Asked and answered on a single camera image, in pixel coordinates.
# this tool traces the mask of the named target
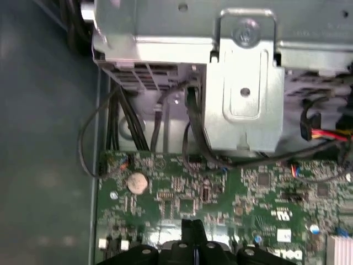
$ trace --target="green circuit board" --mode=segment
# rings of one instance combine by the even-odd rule
[[[280,163],[201,175],[190,174],[181,155],[107,151],[102,157],[106,170],[121,169],[99,181],[96,263],[126,250],[127,242],[161,248],[180,239],[182,219],[201,219],[208,240],[230,249],[234,241],[256,244],[298,265],[325,265],[326,236],[353,228],[353,185],[345,177],[307,185]],[[215,169],[201,156],[189,162]],[[304,178],[339,171],[333,161],[298,165]]]

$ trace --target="electronic component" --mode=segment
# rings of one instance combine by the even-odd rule
[[[259,173],[258,174],[258,185],[259,186],[266,186],[270,185],[271,177],[268,173]]]
[[[353,238],[329,236],[327,238],[327,260],[330,265],[352,265]]]
[[[318,183],[317,196],[327,197],[329,195],[329,185],[326,183]]]
[[[108,162],[112,165],[127,155],[119,151],[109,151],[109,154],[114,158]],[[347,184],[344,178],[329,183],[329,196],[318,197],[318,185],[298,182],[291,176],[288,165],[276,163],[227,172],[189,174],[180,162],[180,155],[158,154],[158,158],[165,161],[165,169],[160,171],[154,167],[155,153],[130,154],[135,162],[127,170],[119,172],[119,177],[101,180],[97,238],[112,232],[121,234],[122,239],[130,241],[131,248],[137,231],[124,231],[122,227],[141,227],[141,244],[153,242],[161,246],[171,239],[171,235],[176,240],[179,238],[175,232],[179,230],[182,218],[200,219],[205,227],[211,228],[207,228],[207,233],[215,241],[222,239],[228,245],[235,238],[240,243],[246,241],[270,247],[294,264],[313,265],[325,264],[325,239],[335,233],[337,225],[347,229],[349,234],[352,231],[350,214],[340,212],[340,209],[347,212],[352,205],[353,183]],[[297,162],[301,168],[300,177],[305,179],[313,175],[325,178],[338,170],[333,161]],[[136,172],[148,181],[141,195],[126,188],[128,178]],[[107,202],[112,190],[117,192],[118,199]],[[120,228],[112,231],[114,225]],[[233,228],[234,235],[228,234],[229,228]],[[101,256],[97,255],[97,261],[101,261]]]
[[[294,191],[292,192],[289,190],[285,190],[281,192],[281,198],[293,203],[299,203],[304,200],[307,200],[308,194],[305,192],[294,192]]]
[[[133,194],[141,195],[148,187],[148,179],[144,174],[136,172],[128,177],[126,184]]]
[[[202,157],[198,155],[190,155],[189,163],[202,163]]]
[[[319,228],[318,225],[311,225],[311,226],[309,227],[309,230],[310,230],[310,232],[313,233],[314,235],[317,235],[317,234],[320,233],[320,228]]]
[[[108,240],[106,238],[100,238],[98,240],[98,248],[101,250],[106,249],[106,247],[108,246]]]
[[[211,183],[208,178],[202,180],[201,198],[204,203],[210,202],[211,199]]]
[[[312,129],[320,129],[321,127],[321,114],[315,113],[310,118],[306,116],[301,117],[300,133],[303,139],[311,141]]]
[[[174,193],[172,193],[172,192],[158,192],[157,198],[160,200],[171,200],[174,198]]]
[[[338,236],[349,237],[348,231],[346,229],[341,228],[341,227],[338,227],[336,232],[337,232]]]
[[[129,249],[130,242],[128,240],[121,240],[120,242],[120,250],[127,251]]]
[[[263,238],[261,237],[261,236],[259,236],[259,235],[256,235],[255,237],[254,237],[254,242],[256,243],[256,244],[261,244],[261,242],[263,241]]]

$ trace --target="screw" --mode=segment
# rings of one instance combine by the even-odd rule
[[[180,103],[180,95],[176,94],[173,100],[174,104],[178,105]]]
[[[251,250],[251,249],[248,249],[248,248],[245,250],[245,253],[246,253],[247,255],[249,255],[249,256],[255,255],[255,252],[254,252],[253,250]]]
[[[234,41],[240,47],[254,47],[261,37],[259,24],[252,19],[243,19],[238,28],[232,33]]]
[[[110,193],[110,199],[117,200],[117,198],[118,198],[117,192],[111,192]]]
[[[207,246],[208,248],[215,248],[215,247],[216,247],[216,245],[213,244],[213,243],[208,243],[206,246]]]
[[[250,95],[250,89],[247,87],[244,87],[240,90],[240,94],[242,95],[242,97],[246,98]]]

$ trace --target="black cable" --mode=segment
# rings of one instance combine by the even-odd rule
[[[264,152],[258,152],[258,154],[262,157],[269,158],[269,156]]]
[[[183,148],[182,148],[182,158],[183,158],[183,165],[184,167],[192,174],[198,173],[200,174],[199,171],[193,169],[191,165],[188,163],[188,131],[189,131],[190,123],[187,124],[184,130],[184,136],[183,136]],[[298,181],[301,181],[306,184],[315,184],[315,183],[322,183],[322,182],[329,182],[333,181],[335,179],[339,179],[341,177],[344,177],[346,174],[350,173],[351,170],[353,169],[353,163],[350,164],[349,167],[347,167],[345,170],[343,170],[341,173],[337,174],[336,176],[332,176],[329,178],[325,179],[304,179],[304,178],[299,178],[296,177],[295,179]]]
[[[124,112],[127,113],[127,115],[131,118],[132,123],[134,124],[134,126],[136,128],[138,138],[140,139],[140,142],[141,142],[141,145],[142,145],[142,150],[149,151],[148,144],[147,144],[147,141],[146,141],[146,138],[145,138],[145,134],[143,133],[140,120],[138,119],[138,117],[136,115],[136,112],[134,111],[133,107],[131,106],[130,101],[127,100],[126,91],[123,90],[123,89],[121,89],[121,90],[122,90],[122,93],[123,93],[124,98],[125,98],[124,104],[126,104],[126,106],[124,107]]]
[[[170,90],[164,92],[157,100],[157,107],[156,114],[154,115],[154,129],[151,138],[151,152],[156,151],[157,142],[158,142],[158,135],[161,129],[162,123],[162,116],[163,116],[163,105],[165,100],[172,94],[181,92],[185,89],[185,86],[189,83],[189,81],[184,81],[179,83],[177,86],[172,87]]]
[[[320,98],[317,98],[317,99],[309,101],[307,104],[304,104],[304,108],[303,108],[302,114],[300,115],[300,122],[304,123],[304,125],[309,123],[309,120],[307,118],[307,114],[308,114],[309,109],[311,109],[312,106],[314,106],[317,103],[323,103],[323,102],[326,102],[328,100],[329,100],[328,97],[320,97]]]
[[[353,162],[351,162],[348,167],[346,167],[342,172],[338,173],[335,176],[331,176],[331,177],[324,178],[324,179],[306,179],[306,178],[299,178],[299,177],[295,177],[295,179],[298,181],[301,181],[305,184],[330,182],[330,181],[334,181],[336,179],[345,177],[348,173],[350,173],[352,171],[352,169],[353,169]]]
[[[116,86],[107,96],[107,98],[101,103],[101,105],[96,108],[96,110],[94,112],[91,113],[91,115],[88,117],[87,121],[82,125],[79,133],[78,133],[78,155],[79,155],[79,160],[81,162],[82,168],[85,171],[85,173],[87,173],[88,175],[90,175],[93,178],[100,178],[100,179],[104,179],[104,178],[109,178],[111,176],[113,176],[117,171],[119,171],[119,167],[116,169],[113,169],[111,172],[104,174],[104,175],[94,175],[89,169],[88,166],[84,160],[84,156],[83,156],[83,136],[84,133],[87,130],[88,125],[91,123],[91,121],[94,119],[94,117],[97,115],[98,112],[100,112],[101,110],[103,110],[104,108],[106,108],[107,104],[109,103],[109,100],[112,98],[112,96],[117,92],[117,90],[119,89],[119,86]]]
[[[183,165],[184,167],[190,172],[190,173],[198,173],[196,170],[192,168],[192,166],[188,162],[188,132],[189,132],[189,127],[190,127],[190,122],[186,125],[185,130],[184,130],[184,135],[183,135],[183,144],[181,146],[181,154],[182,154],[182,159],[183,159]]]
[[[112,120],[112,142],[114,150],[119,150],[119,128],[118,128],[118,117],[119,117],[119,100],[116,97],[113,105],[113,120]]]
[[[226,167],[229,169],[232,168],[239,168],[239,167],[253,167],[253,166],[260,166],[260,165],[267,165],[271,163],[287,161],[294,157],[304,157],[310,156],[315,154],[316,152],[326,150],[327,148],[334,146],[340,143],[339,140],[332,140],[326,141],[314,147],[309,147],[303,150],[289,152],[283,155],[273,156],[269,158],[260,158],[251,161],[243,161],[243,162],[236,162],[236,163],[229,163],[226,161],[219,160],[210,150],[207,140],[205,138],[203,126],[201,123],[201,116],[200,112],[197,108],[197,101],[196,101],[196,94],[194,89],[188,90],[187,94],[187,108],[188,114],[190,118],[190,124],[192,128],[192,132],[195,136],[195,141],[200,148],[202,155],[210,162],[214,163],[219,167]]]
[[[106,127],[106,144],[105,149],[111,149],[112,138],[113,138],[113,97],[109,100],[109,108],[108,108],[108,124]]]
[[[81,15],[81,5],[78,0],[66,0],[69,18],[78,35],[86,42],[90,42],[90,34]]]
[[[183,144],[181,146],[181,153],[182,153],[182,161],[184,167],[192,174],[208,174],[208,173],[218,173],[221,172],[222,169],[210,169],[210,170],[205,170],[205,171],[199,171],[194,169],[189,161],[188,161],[188,132],[189,132],[189,127],[190,127],[190,122],[186,125],[185,130],[184,130],[184,135],[183,135]]]
[[[136,148],[139,151],[149,151],[140,121],[138,120],[135,111],[126,99],[126,95],[121,86],[116,84],[115,87],[117,88],[116,92],[120,100],[120,105],[122,110],[124,111],[125,118]]]

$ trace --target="power cable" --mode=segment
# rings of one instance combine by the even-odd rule
[[[132,139],[139,151],[149,151],[145,135],[143,133],[141,123],[133,110],[130,102],[126,99],[126,93],[120,85],[115,84],[116,92],[120,100],[121,108],[125,114],[127,124],[129,126]]]
[[[190,122],[186,125],[183,135],[183,144],[181,146],[182,152],[182,162],[184,167],[192,174],[209,174],[209,173],[218,173],[221,172],[222,169],[210,169],[205,171],[199,171],[194,169],[190,163],[188,162],[188,132],[189,132]]]
[[[156,113],[154,115],[154,129],[151,138],[151,152],[155,152],[157,148],[158,135],[161,129],[162,116],[163,116],[163,106],[165,100],[172,94],[181,92],[189,84],[189,81],[184,81],[179,83],[177,86],[164,92],[157,100]]]
[[[117,92],[118,90],[118,86],[115,87],[107,96],[107,98],[101,103],[100,106],[98,106],[96,108],[96,110],[94,112],[91,113],[91,115],[88,117],[88,119],[86,120],[86,122],[82,125],[79,133],[78,133],[78,155],[79,155],[79,160],[81,162],[81,166],[83,168],[83,170],[85,171],[86,174],[90,175],[93,178],[100,178],[100,179],[106,179],[109,178],[111,176],[113,176],[117,171],[119,171],[119,167],[116,169],[113,169],[111,172],[103,174],[103,175],[95,175],[93,174],[89,169],[88,166],[85,162],[84,159],[84,155],[83,155],[83,137],[84,137],[84,133],[87,130],[88,125],[91,123],[91,121],[95,118],[95,116],[97,115],[97,113],[99,113],[101,110],[103,110],[104,108],[106,108],[107,104],[109,103],[109,100],[112,98],[112,96]]]
[[[285,153],[283,155],[273,156],[269,158],[260,158],[251,161],[240,161],[236,163],[229,163],[227,161],[222,161],[218,159],[215,154],[210,150],[207,140],[205,138],[205,134],[203,131],[202,123],[201,123],[201,115],[197,107],[196,101],[196,93],[194,89],[189,89],[187,98],[187,108],[188,114],[190,118],[190,124],[192,128],[192,132],[194,133],[194,138],[197,145],[200,148],[202,155],[210,162],[214,163],[219,167],[226,167],[228,169],[239,168],[239,167],[254,167],[260,165],[268,165],[271,163],[287,161],[294,157],[304,157],[315,154],[316,152],[326,150],[327,148],[334,146],[340,143],[339,140],[326,141],[314,147],[309,147],[303,150]]]
[[[86,42],[90,42],[90,33],[81,15],[81,6],[78,0],[66,0],[66,7],[69,12],[69,19],[78,35]]]

